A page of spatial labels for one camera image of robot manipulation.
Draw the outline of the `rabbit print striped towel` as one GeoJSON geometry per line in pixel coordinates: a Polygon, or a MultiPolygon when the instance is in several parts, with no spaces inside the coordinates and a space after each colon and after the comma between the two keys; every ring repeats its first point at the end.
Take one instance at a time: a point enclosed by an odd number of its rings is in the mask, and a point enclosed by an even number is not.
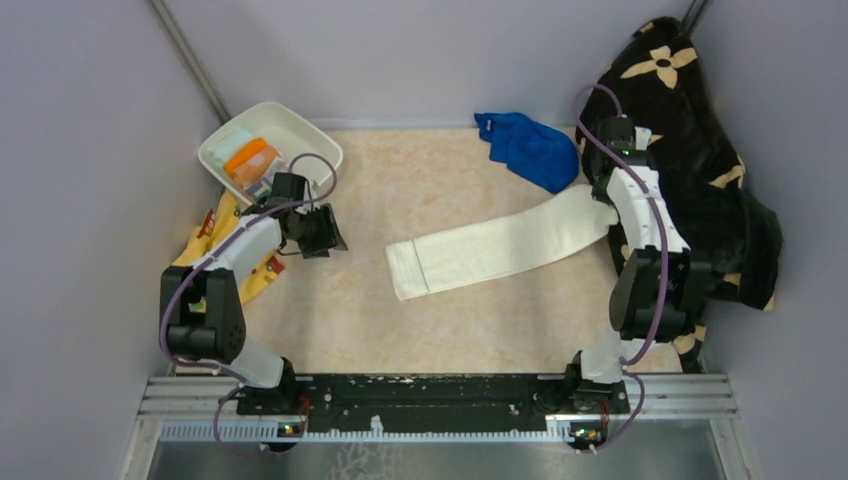
{"type": "Polygon", "coordinates": [[[244,187],[244,192],[249,198],[249,202],[255,202],[260,197],[267,195],[271,191],[275,175],[288,171],[289,164],[281,157],[272,160],[260,177],[244,187]]]}

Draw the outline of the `cream white towel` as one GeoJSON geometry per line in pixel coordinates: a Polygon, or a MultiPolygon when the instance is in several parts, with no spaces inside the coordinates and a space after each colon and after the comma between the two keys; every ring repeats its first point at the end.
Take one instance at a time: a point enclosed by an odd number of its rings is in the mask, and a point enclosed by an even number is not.
{"type": "Polygon", "coordinates": [[[557,262],[605,237],[618,220],[583,184],[516,214],[388,245],[385,253],[404,301],[557,262]]]}

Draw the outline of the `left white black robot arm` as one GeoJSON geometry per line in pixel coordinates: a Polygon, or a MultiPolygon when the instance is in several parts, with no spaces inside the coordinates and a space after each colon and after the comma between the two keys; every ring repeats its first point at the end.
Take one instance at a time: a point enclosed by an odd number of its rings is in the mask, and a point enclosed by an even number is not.
{"type": "Polygon", "coordinates": [[[249,207],[216,247],[187,266],[168,267],[160,284],[159,344],[166,358],[261,389],[261,401],[277,414],[297,406],[300,388],[288,380],[290,361],[249,338],[240,287],[267,255],[289,242],[305,259],[347,248],[331,204],[299,207],[249,207]]]}

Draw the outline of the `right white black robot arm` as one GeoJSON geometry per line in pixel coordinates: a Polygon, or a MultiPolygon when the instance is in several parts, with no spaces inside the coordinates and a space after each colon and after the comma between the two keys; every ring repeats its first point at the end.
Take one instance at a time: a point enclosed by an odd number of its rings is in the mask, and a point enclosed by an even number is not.
{"type": "Polygon", "coordinates": [[[694,254],[671,219],[659,171],[644,148],[614,143],[590,147],[592,196],[612,206],[618,219],[609,246],[618,253],[618,279],[609,300],[609,319],[619,339],[671,343],[694,335],[706,302],[711,267],[694,254]]]}

